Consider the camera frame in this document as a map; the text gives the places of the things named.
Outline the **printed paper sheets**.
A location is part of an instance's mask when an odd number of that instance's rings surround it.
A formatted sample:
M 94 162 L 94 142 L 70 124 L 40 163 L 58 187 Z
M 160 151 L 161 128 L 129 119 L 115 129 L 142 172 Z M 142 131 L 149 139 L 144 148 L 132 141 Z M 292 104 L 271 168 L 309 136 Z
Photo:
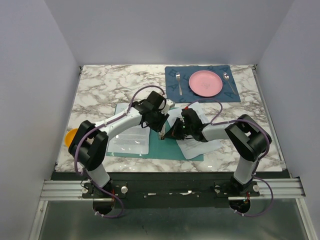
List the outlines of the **printed paper sheets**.
M 131 127 L 109 141 L 107 154 L 147 155 L 149 153 L 150 129 L 140 125 Z

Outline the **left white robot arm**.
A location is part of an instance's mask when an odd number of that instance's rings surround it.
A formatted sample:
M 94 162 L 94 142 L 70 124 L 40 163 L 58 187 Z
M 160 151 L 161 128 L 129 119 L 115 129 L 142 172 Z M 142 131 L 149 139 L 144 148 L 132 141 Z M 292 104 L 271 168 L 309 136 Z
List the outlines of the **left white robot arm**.
M 136 126 L 159 133 L 165 125 L 168 111 L 175 103 L 152 91 L 146 99 L 131 101 L 126 110 L 97 123 L 83 121 L 68 146 L 74 158 L 74 168 L 81 164 L 84 173 L 94 184 L 93 191 L 101 198 L 111 191 L 111 177 L 103 167 L 109 141 Z

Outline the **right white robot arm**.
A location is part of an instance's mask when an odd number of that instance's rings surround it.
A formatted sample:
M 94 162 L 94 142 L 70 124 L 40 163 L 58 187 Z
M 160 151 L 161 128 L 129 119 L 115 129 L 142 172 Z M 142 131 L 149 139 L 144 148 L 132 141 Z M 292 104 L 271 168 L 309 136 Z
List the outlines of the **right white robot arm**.
M 229 139 L 240 156 L 229 184 L 236 196 L 247 192 L 258 162 L 269 152 L 272 143 L 270 135 L 247 114 L 231 121 L 203 123 L 192 108 L 182 110 L 181 117 L 176 118 L 164 137 L 179 141 L 191 137 L 201 143 Z

